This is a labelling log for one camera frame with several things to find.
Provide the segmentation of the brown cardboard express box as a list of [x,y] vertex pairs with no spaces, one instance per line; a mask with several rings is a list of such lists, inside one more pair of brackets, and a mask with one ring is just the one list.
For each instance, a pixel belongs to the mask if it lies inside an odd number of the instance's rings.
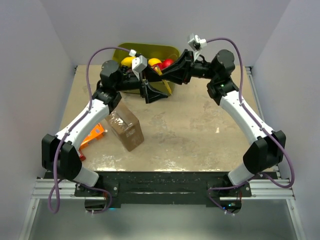
[[127,151],[131,152],[145,140],[139,119],[120,101],[105,120]]

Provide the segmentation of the yellow black utility knife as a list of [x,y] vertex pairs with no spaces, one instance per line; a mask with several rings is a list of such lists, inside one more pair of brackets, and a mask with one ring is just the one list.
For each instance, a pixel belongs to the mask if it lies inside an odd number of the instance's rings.
[[[159,76],[162,75],[161,68],[160,68],[158,65],[153,65],[152,68],[153,68],[153,70],[154,70]],[[172,95],[172,89],[171,89],[168,81],[165,80],[165,79],[162,79],[161,81],[162,81],[162,83],[164,84],[164,86],[166,87],[168,93],[169,93],[170,95]]]

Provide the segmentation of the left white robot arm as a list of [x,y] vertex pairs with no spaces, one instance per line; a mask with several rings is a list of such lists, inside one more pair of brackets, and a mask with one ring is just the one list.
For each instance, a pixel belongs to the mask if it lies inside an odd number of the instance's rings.
[[91,130],[118,106],[121,91],[139,90],[146,103],[152,103],[167,94],[152,87],[147,73],[154,72],[144,56],[131,57],[128,66],[114,60],[102,64],[96,90],[80,114],[54,135],[46,134],[41,141],[42,167],[54,178],[65,178],[83,185],[92,196],[99,196],[104,184],[99,174],[83,166],[77,151]]

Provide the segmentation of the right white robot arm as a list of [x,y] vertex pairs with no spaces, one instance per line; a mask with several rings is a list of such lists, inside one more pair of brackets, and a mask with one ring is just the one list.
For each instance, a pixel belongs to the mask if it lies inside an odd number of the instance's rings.
[[250,145],[243,155],[243,163],[227,174],[223,192],[230,197],[240,190],[240,184],[283,160],[282,149],[286,135],[274,131],[247,105],[239,88],[231,78],[235,70],[232,52],[220,50],[211,62],[194,59],[192,51],[185,50],[177,61],[162,70],[161,77],[175,84],[187,84],[191,77],[209,79],[207,92],[240,127]]

